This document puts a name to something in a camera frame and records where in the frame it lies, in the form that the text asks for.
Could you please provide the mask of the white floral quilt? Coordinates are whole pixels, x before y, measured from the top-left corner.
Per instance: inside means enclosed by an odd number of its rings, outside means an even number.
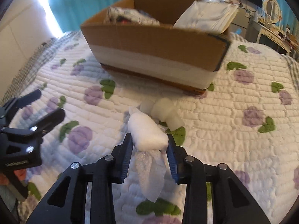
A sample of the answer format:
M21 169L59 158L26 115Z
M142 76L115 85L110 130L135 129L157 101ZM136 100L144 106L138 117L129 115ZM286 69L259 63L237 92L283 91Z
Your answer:
M18 111L11 123L26 128L58 107L66 114L44 137L41 166L24 175L29 196L18 204L22 223L73 162L96 162L122 142L130 107L161 98L174 103L184 122L172 132L178 145L203 163L226 163L271 223L286 217L298 197L298 94L280 54L233 41L207 91L192 96L105 71L84 37L65 46L21 93L39 89L40 99Z

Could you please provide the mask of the white tissue wad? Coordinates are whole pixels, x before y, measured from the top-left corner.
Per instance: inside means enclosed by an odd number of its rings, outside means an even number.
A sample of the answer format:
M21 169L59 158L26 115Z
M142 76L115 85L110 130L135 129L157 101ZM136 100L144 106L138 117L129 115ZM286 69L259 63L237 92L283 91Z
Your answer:
M165 183L166 164L163 154L168 148L168 136L145 113L129 108L128 131L136 152L134 163L142 194L156 202Z

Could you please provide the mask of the brown cardboard box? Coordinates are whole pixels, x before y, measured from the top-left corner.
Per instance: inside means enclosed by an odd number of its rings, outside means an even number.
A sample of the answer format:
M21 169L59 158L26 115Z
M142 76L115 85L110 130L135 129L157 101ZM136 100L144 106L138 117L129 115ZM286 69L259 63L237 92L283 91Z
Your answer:
M149 78L202 95L214 80L231 45L219 35L175 22L194 0L120 0L113 8L145 12L158 25L112 22L103 9L81 25L95 58L106 70Z

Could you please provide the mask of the white oval vanity mirror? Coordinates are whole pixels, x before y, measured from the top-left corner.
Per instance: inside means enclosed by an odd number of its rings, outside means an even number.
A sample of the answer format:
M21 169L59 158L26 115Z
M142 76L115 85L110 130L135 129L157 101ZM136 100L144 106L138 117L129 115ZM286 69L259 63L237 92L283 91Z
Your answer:
M263 10L265 17L275 24L282 20L282 11L277 0L264 0Z

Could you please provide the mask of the white foam pieces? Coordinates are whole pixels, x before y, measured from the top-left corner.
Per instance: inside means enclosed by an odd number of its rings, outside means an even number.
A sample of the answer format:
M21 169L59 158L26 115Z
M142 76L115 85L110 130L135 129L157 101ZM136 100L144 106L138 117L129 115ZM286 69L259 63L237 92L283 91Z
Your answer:
M153 119L165 123L170 131L184 127L184 122L179 116L177 108L169 98L161 98L156 102L144 100L140 104L139 110Z

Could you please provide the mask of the floral tissue paper pack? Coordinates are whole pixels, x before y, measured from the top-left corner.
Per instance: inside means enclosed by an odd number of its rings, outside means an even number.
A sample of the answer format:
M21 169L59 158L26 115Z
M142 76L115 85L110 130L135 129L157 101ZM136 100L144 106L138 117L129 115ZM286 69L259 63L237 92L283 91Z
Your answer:
M109 7L105 22L109 23L134 23L141 25L160 25L160 22L142 10L129 8Z

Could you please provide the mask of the white vanity table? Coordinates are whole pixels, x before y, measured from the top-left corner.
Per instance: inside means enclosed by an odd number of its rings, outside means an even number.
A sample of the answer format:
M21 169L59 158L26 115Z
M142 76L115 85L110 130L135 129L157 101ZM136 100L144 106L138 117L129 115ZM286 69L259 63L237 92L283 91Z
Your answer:
M245 39L252 43L266 45L279 54L294 56L298 51L277 32L266 28L259 22L251 20L247 26Z

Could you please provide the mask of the white face mask stack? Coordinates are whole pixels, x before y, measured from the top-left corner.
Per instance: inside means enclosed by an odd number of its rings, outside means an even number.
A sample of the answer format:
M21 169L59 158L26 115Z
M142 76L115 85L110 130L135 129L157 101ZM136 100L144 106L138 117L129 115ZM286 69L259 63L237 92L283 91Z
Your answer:
M224 33L235 19L239 6L232 3L195 1L178 18L174 27Z

